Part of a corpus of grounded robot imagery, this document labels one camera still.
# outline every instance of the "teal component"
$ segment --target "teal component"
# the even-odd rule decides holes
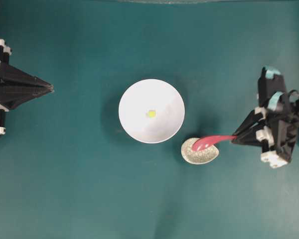
[[[281,75],[280,71],[272,66],[265,66],[266,71],[266,78],[273,79],[274,75]]]
[[[269,102],[268,102],[268,109],[275,111],[277,108],[277,104],[279,101],[280,96],[282,96],[283,93],[278,91],[276,93],[274,93],[274,95],[270,98]]]
[[[0,0],[0,38],[11,65],[55,89],[7,113],[0,239],[299,239],[299,142],[277,170],[230,142],[201,166],[180,153],[237,129],[265,64],[299,89],[299,0]],[[159,144],[118,119],[123,92],[148,78],[185,103]]]

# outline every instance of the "white bowl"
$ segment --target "white bowl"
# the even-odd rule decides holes
[[[185,106],[169,83],[147,79],[130,86],[119,104],[124,130],[143,143],[160,143],[173,137],[183,124]]]

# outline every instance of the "red spoon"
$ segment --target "red spoon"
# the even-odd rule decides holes
[[[235,139],[236,136],[232,136],[232,135],[212,135],[212,136],[206,136],[203,138],[200,138],[198,141],[196,141],[193,146],[192,146],[192,150],[193,151],[200,151],[200,150],[204,150],[216,143],[219,143],[221,141],[225,141],[225,140],[233,140]]]

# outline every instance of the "robotic arm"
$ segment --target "robotic arm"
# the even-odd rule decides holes
[[[252,110],[233,133],[232,143],[262,148],[261,160],[272,168],[291,162],[299,128],[299,99],[290,102],[297,91],[287,92],[281,73],[264,67],[258,80],[259,106]]]
[[[11,65],[10,47],[0,39],[0,136],[5,134],[5,114],[22,103],[53,92],[53,86]]]

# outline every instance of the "teal surface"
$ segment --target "teal surface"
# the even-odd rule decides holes
[[[299,89],[298,0],[1,0],[0,38],[12,65],[55,87],[8,113],[0,239],[299,239],[299,142],[277,170],[228,142],[206,165],[180,154],[189,137],[239,126],[264,65]],[[160,144],[118,119],[124,90],[146,78],[185,102],[182,128]]]

